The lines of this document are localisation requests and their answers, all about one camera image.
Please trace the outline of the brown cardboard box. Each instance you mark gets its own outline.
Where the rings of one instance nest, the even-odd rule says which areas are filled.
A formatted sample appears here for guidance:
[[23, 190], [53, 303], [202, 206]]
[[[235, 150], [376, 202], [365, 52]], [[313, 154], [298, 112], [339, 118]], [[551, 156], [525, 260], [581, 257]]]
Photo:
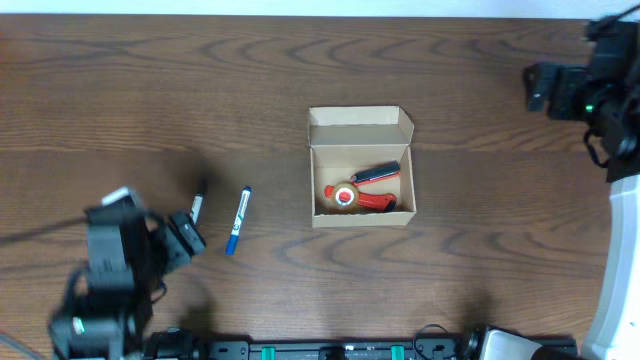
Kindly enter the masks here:
[[[308, 120], [312, 226], [407, 225], [417, 209], [410, 148], [414, 124], [404, 109], [397, 105], [311, 107]], [[394, 194], [397, 202], [391, 211], [341, 211], [324, 196], [327, 185], [352, 184], [355, 173], [392, 161], [400, 164], [398, 177], [355, 186], [363, 193]]]

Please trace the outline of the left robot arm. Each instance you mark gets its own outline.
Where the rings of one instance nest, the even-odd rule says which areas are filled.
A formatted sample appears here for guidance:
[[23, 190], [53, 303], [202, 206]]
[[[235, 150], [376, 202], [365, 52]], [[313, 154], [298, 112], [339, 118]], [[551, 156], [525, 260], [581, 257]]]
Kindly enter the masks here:
[[163, 218], [111, 204], [85, 210], [88, 262], [69, 276], [49, 322], [55, 359], [124, 359], [144, 350], [153, 294], [165, 275], [191, 263], [206, 242], [190, 214]]

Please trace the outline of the blue marker pen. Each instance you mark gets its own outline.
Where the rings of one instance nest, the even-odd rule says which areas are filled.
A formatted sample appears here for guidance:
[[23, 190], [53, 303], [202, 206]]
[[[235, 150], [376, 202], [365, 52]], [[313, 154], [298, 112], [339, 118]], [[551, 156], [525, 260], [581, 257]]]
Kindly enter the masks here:
[[225, 253], [228, 256], [233, 256], [235, 254], [237, 244], [240, 238], [241, 228], [244, 223], [246, 211], [250, 202], [251, 194], [252, 194], [252, 189], [249, 186], [246, 186], [241, 192], [240, 202], [234, 217], [233, 226], [232, 226], [227, 247], [225, 250]]

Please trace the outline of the red utility knife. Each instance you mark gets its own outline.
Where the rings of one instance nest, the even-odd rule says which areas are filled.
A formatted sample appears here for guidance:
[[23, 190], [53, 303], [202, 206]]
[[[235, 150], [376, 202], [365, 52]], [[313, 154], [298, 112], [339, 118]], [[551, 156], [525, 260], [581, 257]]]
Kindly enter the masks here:
[[[330, 193], [335, 186], [327, 185], [323, 190], [324, 196], [329, 200], [329, 202], [334, 207], [335, 205], [330, 200]], [[355, 209], [365, 208], [365, 209], [373, 210], [377, 212], [389, 212], [395, 207], [396, 202], [397, 202], [397, 198], [392, 193], [376, 195], [376, 194], [363, 193], [359, 191], [358, 205]]]

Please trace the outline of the yellow tape roll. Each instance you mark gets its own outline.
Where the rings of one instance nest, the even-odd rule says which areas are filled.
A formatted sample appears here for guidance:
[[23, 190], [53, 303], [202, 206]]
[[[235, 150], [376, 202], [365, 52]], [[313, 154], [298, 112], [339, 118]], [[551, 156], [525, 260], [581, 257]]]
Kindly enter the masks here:
[[353, 210], [358, 205], [359, 191], [350, 183], [340, 183], [331, 190], [330, 200], [338, 210]]

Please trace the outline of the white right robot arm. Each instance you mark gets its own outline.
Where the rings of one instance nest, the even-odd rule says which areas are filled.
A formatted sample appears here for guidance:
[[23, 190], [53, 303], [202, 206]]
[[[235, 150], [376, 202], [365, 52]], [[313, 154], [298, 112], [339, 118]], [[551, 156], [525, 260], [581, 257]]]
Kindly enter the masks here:
[[594, 45], [587, 64], [540, 62], [523, 71], [528, 110], [585, 123], [583, 142], [599, 138], [607, 155], [600, 159], [587, 148], [607, 172], [612, 225], [598, 307], [579, 359], [639, 356], [639, 24], [629, 14], [586, 25]]

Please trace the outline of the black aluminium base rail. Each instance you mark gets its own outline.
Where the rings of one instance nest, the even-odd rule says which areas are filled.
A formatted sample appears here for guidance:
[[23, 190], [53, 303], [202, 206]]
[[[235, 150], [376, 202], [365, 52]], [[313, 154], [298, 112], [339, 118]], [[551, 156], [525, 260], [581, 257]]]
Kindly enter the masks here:
[[277, 341], [199, 339], [183, 329], [153, 334], [144, 345], [143, 360], [418, 360], [478, 359], [480, 335], [464, 338], [446, 332], [421, 333], [413, 339]]

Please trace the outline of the black marker pen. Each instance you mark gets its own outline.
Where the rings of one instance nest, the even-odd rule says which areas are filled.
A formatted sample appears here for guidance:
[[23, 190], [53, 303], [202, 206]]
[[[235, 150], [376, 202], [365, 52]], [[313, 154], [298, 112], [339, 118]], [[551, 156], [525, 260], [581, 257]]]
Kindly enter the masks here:
[[199, 183], [196, 194], [194, 196], [194, 200], [192, 202], [191, 212], [190, 212], [190, 217], [194, 224], [198, 222], [198, 219], [203, 207], [203, 203], [204, 203], [204, 197], [207, 192], [207, 188], [208, 188], [207, 181], [202, 180]]

